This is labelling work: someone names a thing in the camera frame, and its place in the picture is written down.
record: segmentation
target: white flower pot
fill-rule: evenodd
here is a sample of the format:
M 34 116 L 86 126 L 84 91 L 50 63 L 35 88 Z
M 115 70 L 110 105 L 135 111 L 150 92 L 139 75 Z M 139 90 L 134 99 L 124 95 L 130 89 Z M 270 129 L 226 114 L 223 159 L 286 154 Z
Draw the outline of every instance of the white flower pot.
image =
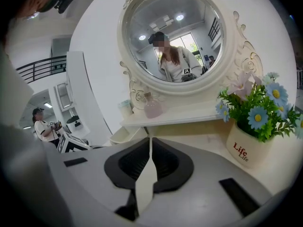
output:
M 226 147 L 231 155 L 246 167 L 256 167 L 266 158 L 272 139 L 259 142 L 257 138 L 245 133 L 235 122 L 228 136 Z

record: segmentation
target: white t-shirt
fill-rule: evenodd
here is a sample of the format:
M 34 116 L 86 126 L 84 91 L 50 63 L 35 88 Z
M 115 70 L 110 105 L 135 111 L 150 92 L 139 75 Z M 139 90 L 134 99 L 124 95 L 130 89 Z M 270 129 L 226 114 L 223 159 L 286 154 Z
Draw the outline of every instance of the white t-shirt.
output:
M 41 134 L 47 130 L 51 125 L 45 121 L 36 121 L 35 122 L 35 130 L 36 134 L 39 137 L 40 140 L 42 141 L 52 141 L 58 139 L 58 135 L 56 134 L 55 130 L 52 130 L 53 132 L 50 132 L 48 136 L 44 137 Z
M 181 65 L 175 65 L 172 61 L 166 61 L 167 70 L 170 73 L 173 82 L 182 82 Z

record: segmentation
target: glass bottle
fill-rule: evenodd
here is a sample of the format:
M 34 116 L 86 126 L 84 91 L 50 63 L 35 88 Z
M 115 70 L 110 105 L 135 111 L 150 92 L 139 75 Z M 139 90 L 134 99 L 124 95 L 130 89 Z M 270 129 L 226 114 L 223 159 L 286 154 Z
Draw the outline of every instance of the glass bottle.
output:
M 161 104 L 153 99 L 150 92 L 144 93 L 144 96 L 146 99 L 146 105 L 144 106 L 146 117 L 152 119 L 161 115 L 163 113 Z

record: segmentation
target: potted plant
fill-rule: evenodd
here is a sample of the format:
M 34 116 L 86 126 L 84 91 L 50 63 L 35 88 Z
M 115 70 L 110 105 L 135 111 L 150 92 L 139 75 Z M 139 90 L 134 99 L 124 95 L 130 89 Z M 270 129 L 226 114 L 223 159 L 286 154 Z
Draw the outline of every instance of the potted plant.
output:
M 276 82 L 277 73 L 262 79 L 242 71 L 237 81 L 220 92 L 217 112 L 227 122 L 235 119 L 226 146 L 241 164 L 254 167 L 261 163 L 275 136 L 294 133 L 303 138 L 303 114 L 288 103 L 288 94 Z

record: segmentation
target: black pants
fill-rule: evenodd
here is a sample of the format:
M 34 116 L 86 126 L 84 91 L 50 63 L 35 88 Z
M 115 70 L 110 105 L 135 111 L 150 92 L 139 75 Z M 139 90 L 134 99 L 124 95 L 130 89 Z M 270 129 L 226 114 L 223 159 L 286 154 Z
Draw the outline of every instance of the black pants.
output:
M 56 139 L 56 140 L 52 140 L 52 141 L 50 141 L 51 143 L 53 143 L 55 146 L 56 146 L 56 148 L 58 147 L 58 144 L 59 144 L 59 139 Z

